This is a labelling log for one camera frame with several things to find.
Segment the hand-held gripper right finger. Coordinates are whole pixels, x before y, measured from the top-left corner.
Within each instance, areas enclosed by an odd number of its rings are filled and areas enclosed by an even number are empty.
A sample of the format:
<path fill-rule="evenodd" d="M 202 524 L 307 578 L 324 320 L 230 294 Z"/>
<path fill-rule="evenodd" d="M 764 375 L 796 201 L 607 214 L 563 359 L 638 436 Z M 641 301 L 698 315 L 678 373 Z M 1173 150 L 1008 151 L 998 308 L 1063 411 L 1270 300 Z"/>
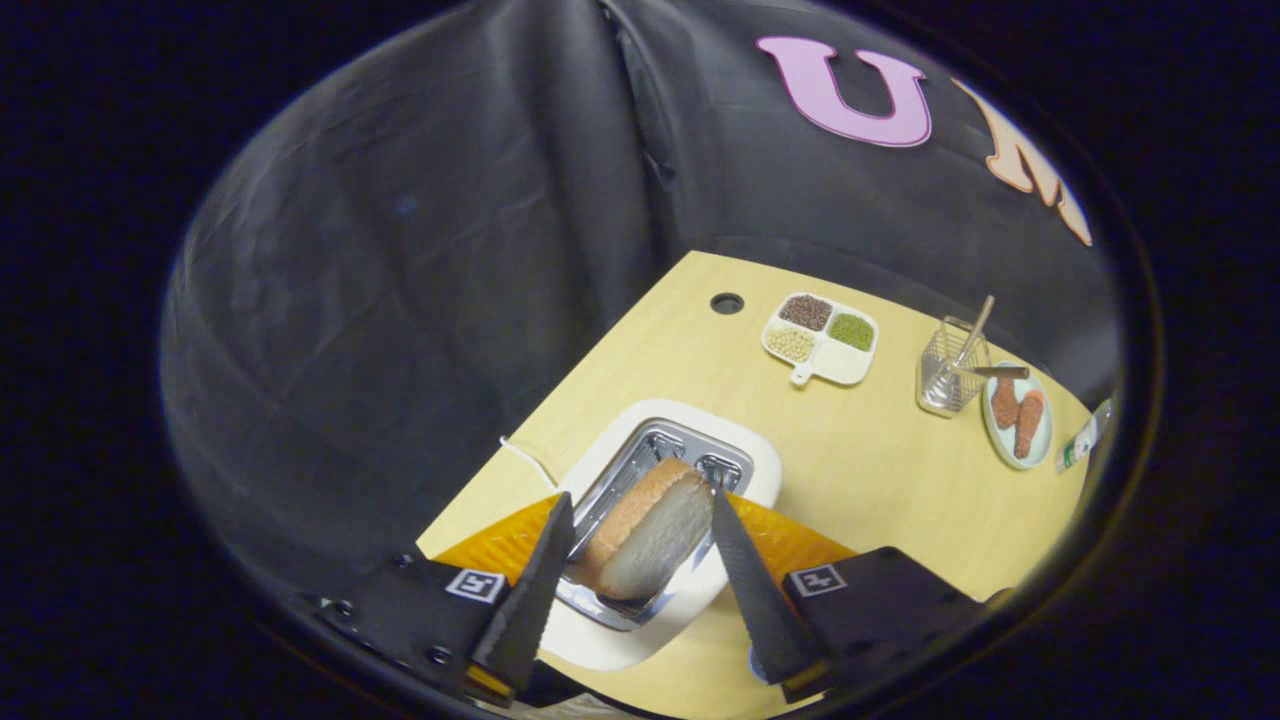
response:
<path fill-rule="evenodd" d="M 758 670 L 790 703 L 886 682 L 991 612 L 899 548 L 854 551 L 740 495 L 716 492 L 712 534 Z"/>

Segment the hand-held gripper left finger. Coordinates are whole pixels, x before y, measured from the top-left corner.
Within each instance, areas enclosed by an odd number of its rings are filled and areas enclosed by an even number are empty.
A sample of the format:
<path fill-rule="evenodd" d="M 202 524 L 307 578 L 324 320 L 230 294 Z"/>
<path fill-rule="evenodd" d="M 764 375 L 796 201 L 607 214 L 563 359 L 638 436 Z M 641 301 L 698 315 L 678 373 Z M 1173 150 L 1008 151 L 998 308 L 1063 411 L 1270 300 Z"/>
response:
<path fill-rule="evenodd" d="M 452 700 L 509 706 L 529 688 L 573 543 L 572 498 L 556 492 L 447 550 L 398 548 L 300 600 L 362 661 Z"/>

